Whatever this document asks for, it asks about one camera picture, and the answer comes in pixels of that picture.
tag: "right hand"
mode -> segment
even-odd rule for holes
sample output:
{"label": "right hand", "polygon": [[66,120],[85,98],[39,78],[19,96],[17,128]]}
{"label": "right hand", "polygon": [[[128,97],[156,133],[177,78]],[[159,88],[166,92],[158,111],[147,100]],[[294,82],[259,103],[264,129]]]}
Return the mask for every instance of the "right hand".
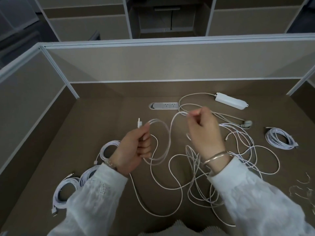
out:
{"label": "right hand", "polygon": [[[222,151],[225,151],[224,142],[220,133],[219,124],[209,108],[202,107],[187,114],[187,122],[191,141],[196,150],[206,161]],[[208,163],[210,168],[219,173],[232,157],[225,155]]]}

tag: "white lace sleeve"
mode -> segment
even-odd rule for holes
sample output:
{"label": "white lace sleeve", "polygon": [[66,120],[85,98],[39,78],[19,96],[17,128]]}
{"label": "white lace sleeve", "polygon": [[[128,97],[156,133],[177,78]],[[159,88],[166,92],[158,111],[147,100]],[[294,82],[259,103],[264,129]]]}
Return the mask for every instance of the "white lace sleeve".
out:
{"label": "white lace sleeve", "polygon": [[250,172],[236,157],[208,179],[245,235],[315,235],[299,205]]}
{"label": "white lace sleeve", "polygon": [[127,178],[102,164],[67,201],[66,218],[49,236],[108,235]]}

